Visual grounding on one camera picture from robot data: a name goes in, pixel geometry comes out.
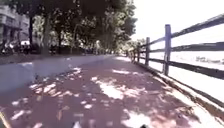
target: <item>tree trunk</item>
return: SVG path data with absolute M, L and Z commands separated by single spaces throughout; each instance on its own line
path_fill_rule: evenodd
M 33 15 L 30 15 L 30 26 L 29 26 L 29 41 L 33 44 Z
M 75 25 L 74 31 L 73 31 L 73 42 L 71 43 L 71 48 L 70 48 L 70 54 L 73 53 L 73 47 L 74 44 L 76 43 L 76 39 L 77 39 L 77 35 L 76 35 L 76 29 L 77 29 L 78 25 Z
M 48 14 L 45 17 L 45 22 L 44 22 L 44 35 L 43 35 L 43 51 L 42 53 L 44 55 L 48 55 L 49 54 L 49 49 L 48 49 L 48 45 L 49 45 L 49 38 L 50 38 L 50 14 Z
M 61 31 L 58 32 L 58 54 L 61 54 L 61 42 L 62 42 L 62 38 L 61 38 Z

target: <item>sidewalk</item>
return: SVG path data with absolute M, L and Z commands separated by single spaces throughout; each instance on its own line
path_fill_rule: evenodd
M 12 128 L 222 128 L 178 91 L 116 57 L 0 94 Z

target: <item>paved path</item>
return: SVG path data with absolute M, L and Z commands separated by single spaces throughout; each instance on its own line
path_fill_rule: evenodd
M 13 128 L 223 127 L 155 79 L 115 57 L 2 93 L 0 106 Z

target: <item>road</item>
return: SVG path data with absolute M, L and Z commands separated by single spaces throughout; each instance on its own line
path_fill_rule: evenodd
M 222 128 L 214 117 L 124 57 L 0 94 L 12 128 Z

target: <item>distant building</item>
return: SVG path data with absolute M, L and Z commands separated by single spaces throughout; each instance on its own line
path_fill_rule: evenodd
M 29 18 L 0 5 L 0 44 L 29 40 Z

